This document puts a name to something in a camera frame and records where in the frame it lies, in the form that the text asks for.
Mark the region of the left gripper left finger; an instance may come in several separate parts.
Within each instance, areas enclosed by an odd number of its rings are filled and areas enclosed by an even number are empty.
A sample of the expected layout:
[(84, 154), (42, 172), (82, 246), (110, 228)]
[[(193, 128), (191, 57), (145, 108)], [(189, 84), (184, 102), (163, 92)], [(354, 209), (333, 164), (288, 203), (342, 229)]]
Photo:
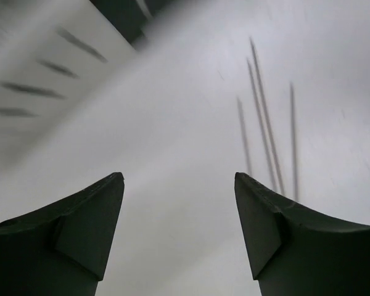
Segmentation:
[(95, 295), (124, 194), (122, 173), (0, 223), (0, 295)]

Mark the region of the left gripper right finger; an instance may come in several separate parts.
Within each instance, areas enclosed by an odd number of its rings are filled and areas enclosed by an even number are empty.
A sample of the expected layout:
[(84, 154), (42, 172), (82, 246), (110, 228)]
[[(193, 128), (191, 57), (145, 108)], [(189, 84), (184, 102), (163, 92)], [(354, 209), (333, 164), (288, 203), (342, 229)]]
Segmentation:
[(370, 295), (370, 226), (312, 210), (245, 173), (234, 190), (262, 295)]

